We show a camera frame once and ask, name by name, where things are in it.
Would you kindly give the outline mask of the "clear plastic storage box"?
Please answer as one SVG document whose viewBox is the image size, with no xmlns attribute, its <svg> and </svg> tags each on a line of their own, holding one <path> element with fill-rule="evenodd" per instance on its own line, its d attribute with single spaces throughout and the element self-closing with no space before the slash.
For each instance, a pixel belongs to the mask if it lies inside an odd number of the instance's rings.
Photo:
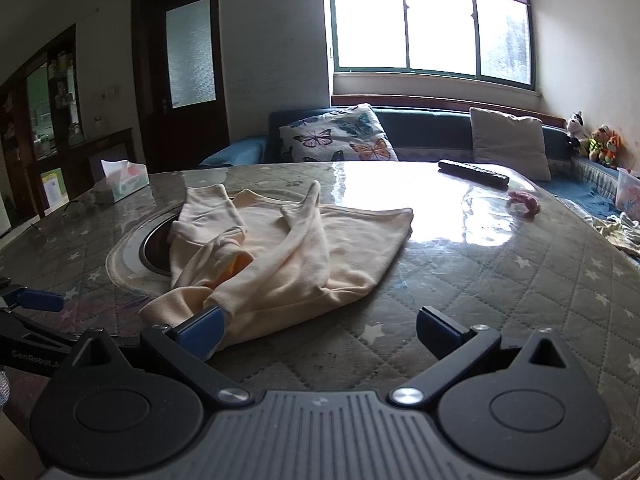
<svg viewBox="0 0 640 480">
<path fill-rule="evenodd" d="M 618 168 L 615 206 L 632 220 L 640 220 L 640 179 L 638 171 Z"/>
</svg>

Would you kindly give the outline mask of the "cow plush toy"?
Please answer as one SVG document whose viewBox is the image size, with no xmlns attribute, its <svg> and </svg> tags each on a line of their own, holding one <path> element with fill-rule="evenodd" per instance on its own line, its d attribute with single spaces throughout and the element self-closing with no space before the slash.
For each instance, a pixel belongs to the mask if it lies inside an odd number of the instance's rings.
<svg viewBox="0 0 640 480">
<path fill-rule="evenodd" d="M 576 112 L 566 121 L 566 130 L 570 138 L 570 147 L 582 157 L 588 155 L 589 136 L 587 134 L 582 112 Z"/>
</svg>

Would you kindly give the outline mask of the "white plain pillow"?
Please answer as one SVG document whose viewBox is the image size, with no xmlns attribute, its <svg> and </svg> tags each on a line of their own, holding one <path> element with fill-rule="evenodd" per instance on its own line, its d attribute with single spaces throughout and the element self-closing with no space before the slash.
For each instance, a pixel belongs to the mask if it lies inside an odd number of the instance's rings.
<svg viewBox="0 0 640 480">
<path fill-rule="evenodd" d="M 474 162 L 511 168 L 533 181 L 550 181 L 542 122 L 471 107 Z"/>
</svg>

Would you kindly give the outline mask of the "blue sofa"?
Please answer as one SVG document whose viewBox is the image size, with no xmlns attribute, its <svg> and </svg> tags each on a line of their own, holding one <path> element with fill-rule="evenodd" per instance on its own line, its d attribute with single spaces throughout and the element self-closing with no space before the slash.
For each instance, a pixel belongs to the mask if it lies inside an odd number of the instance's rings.
<svg viewBox="0 0 640 480">
<path fill-rule="evenodd" d="M 339 107 L 326 107 L 274 112 L 268 119 L 267 134 L 236 141 L 208 156 L 200 166 L 220 168 L 292 162 L 293 156 L 282 145 L 280 129 L 312 122 L 322 114 L 336 116 L 340 111 Z M 373 111 L 396 155 L 404 162 L 437 162 L 442 158 L 472 162 L 472 125 L 468 113 L 393 107 L 375 107 Z M 551 180 L 540 185 L 591 217 L 604 220 L 619 216 L 620 211 L 615 207 L 618 171 L 579 157 L 573 140 L 562 129 L 543 125 L 541 131 Z"/>
</svg>

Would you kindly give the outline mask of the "green orange plush toy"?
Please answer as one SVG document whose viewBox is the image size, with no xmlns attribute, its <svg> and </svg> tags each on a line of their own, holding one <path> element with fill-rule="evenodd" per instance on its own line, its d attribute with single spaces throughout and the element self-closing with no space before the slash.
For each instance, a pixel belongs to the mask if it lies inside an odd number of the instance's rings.
<svg viewBox="0 0 640 480">
<path fill-rule="evenodd" d="M 590 134 L 588 145 L 588 157 L 592 162 L 604 162 L 606 144 L 610 140 L 612 130 L 607 125 L 602 125 Z"/>
</svg>

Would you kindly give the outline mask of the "pink small toy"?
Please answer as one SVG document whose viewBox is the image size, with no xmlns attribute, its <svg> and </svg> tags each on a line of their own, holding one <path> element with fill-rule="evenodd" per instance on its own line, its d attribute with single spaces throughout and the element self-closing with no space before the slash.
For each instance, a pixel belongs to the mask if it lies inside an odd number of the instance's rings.
<svg viewBox="0 0 640 480">
<path fill-rule="evenodd" d="M 541 210 L 538 197 L 524 191 L 509 191 L 506 208 L 523 218 L 534 218 Z"/>
</svg>

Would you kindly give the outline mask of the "black remote control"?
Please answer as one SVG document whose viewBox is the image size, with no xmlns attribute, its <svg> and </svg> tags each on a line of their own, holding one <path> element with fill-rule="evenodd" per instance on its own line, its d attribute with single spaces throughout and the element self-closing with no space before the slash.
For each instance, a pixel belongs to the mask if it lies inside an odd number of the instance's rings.
<svg viewBox="0 0 640 480">
<path fill-rule="evenodd" d="M 498 188 L 498 190 L 506 190 L 509 186 L 510 179 L 504 174 L 480 168 L 467 162 L 454 162 L 449 159 L 441 159 L 438 162 L 438 168 L 444 174 L 486 185 L 490 188 Z"/>
</svg>

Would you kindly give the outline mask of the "window with green frame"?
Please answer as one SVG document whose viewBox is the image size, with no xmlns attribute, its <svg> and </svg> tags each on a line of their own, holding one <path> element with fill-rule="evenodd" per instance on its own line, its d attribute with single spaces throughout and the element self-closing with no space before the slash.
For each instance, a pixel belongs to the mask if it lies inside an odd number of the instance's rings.
<svg viewBox="0 0 640 480">
<path fill-rule="evenodd" d="M 532 11 L 512 0 L 331 0 L 335 67 L 535 85 Z"/>
</svg>

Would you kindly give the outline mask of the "dark display cabinet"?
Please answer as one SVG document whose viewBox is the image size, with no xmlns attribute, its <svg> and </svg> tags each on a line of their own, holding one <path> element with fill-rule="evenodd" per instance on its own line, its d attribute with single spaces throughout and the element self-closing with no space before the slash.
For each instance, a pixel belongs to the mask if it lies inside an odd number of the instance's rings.
<svg viewBox="0 0 640 480">
<path fill-rule="evenodd" d="M 49 41 L 1 85 L 1 198 L 12 226 L 58 209 L 102 179 L 100 160 L 138 158 L 132 129 L 82 124 L 76 27 Z"/>
</svg>

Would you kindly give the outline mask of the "cream sweatshirt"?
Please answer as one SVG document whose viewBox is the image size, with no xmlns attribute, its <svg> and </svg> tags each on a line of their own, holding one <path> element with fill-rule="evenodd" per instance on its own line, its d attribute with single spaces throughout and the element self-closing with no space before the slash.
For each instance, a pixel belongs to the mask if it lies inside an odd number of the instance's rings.
<svg viewBox="0 0 640 480">
<path fill-rule="evenodd" d="M 319 182 L 299 202 L 188 188 L 170 230 L 171 289 L 142 320 L 176 327 L 221 308 L 223 349 L 367 296 L 409 237 L 413 212 L 324 204 L 320 194 Z"/>
</svg>

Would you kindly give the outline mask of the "round induction cooktop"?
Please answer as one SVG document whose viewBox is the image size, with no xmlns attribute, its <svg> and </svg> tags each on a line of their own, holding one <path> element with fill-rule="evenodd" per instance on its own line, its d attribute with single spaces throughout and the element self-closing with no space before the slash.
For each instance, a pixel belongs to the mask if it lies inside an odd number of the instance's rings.
<svg viewBox="0 0 640 480">
<path fill-rule="evenodd" d="M 106 257 L 111 282 L 122 289 L 155 298 L 170 289 L 170 240 L 172 222 L 181 206 L 165 208 L 127 232 Z"/>
</svg>

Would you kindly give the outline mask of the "tissue box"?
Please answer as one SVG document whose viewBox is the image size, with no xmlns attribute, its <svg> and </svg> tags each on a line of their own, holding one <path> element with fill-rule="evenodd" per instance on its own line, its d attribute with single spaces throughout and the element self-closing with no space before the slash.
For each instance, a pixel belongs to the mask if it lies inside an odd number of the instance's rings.
<svg viewBox="0 0 640 480">
<path fill-rule="evenodd" d="M 101 159 L 104 178 L 96 182 L 92 194 L 99 205 L 111 205 L 123 200 L 150 184 L 148 170 L 143 164 L 127 159 Z"/>
</svg>

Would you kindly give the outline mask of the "butterfly print pillow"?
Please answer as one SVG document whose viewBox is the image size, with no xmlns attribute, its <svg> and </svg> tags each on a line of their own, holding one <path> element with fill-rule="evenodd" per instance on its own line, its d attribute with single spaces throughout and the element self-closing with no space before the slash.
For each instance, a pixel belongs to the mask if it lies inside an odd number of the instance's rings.
<svg viewBox="0 0 640 480">
<path fill-rule="evenodd" d="M 285 162 L 397 162 L 370 104 L 304 117 L 279 128 Z"/>
</svg>

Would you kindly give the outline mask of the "dark wooden door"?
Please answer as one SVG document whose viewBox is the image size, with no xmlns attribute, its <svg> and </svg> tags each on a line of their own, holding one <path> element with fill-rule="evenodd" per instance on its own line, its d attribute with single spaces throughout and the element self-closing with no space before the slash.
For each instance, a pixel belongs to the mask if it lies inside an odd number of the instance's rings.
<svg viewBox="0 0 640 480">
<path fill-rule="evenodd" d="M 219 0 L 131 0 L 134 94 L 151 174 L 193 169 L 230 144 Z"/>
</svg>

